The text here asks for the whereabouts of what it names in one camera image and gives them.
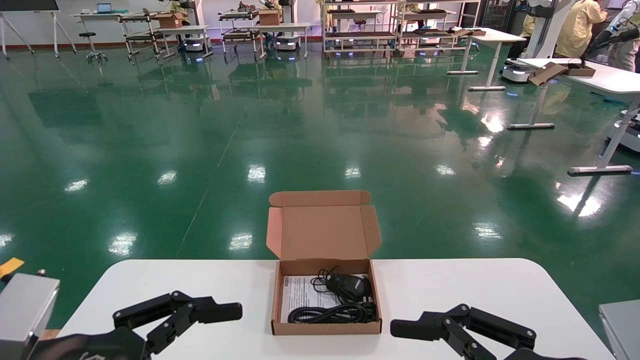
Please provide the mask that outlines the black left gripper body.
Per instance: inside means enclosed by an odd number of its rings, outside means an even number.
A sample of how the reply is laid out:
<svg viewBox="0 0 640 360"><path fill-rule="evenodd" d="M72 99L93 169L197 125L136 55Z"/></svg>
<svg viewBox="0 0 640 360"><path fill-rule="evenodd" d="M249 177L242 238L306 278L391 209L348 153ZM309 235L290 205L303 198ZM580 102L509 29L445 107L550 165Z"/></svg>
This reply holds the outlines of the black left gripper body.
<svg viewBox="0 0 640 360"><path fill-rule="evenodd" d="M38 342L30 360L149 360L146 340L126 327Z"/></svg>

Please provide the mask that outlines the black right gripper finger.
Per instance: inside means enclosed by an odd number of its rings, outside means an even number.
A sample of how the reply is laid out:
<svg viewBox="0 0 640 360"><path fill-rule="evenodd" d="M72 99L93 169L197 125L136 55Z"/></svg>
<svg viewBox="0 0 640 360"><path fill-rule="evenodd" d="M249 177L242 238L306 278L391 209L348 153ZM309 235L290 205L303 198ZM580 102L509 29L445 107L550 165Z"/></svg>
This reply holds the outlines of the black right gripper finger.
<svg viewBox="0 0 640 360"><path fill-rule="evenodd" d="M444 341L464 360L495 360L496 356L470 335L477 333L514 351L508 360L535 360L537 334L526 326L464 303L447 312L425 311L418 320L393 319L390 333L396 338Z"/></svg>

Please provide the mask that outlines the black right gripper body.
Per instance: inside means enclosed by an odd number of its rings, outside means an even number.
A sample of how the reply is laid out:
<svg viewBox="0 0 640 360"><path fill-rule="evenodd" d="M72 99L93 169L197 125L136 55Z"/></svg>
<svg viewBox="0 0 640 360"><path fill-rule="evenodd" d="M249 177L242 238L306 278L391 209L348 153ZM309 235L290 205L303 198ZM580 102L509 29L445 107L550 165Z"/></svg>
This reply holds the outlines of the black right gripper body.
<svg viewBox="0 0 640 360"><path fill-rule="evenodd" d="M535 351L528 348L518 348L511 354L509 354L504 360L586 360L582 357L547 357L535 353Z"/></svg>

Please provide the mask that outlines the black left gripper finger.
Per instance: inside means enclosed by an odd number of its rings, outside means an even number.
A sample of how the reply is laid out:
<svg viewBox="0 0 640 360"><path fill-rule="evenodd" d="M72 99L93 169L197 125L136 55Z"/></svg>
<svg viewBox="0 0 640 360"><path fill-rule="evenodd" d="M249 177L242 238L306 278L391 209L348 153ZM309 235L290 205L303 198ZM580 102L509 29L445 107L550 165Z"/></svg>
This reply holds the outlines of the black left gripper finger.
<svg viewBox="0 0 640 360"><path fill-rule="evenodd" d="M192 297L182 291L172 291L150 300L142 301L113 313L115 328L135 330L155 321L161 321L147 333L144 355L160 354L176 338L196 324L238 321L243 307L238 302L216 303L213 297Z"/></svg>

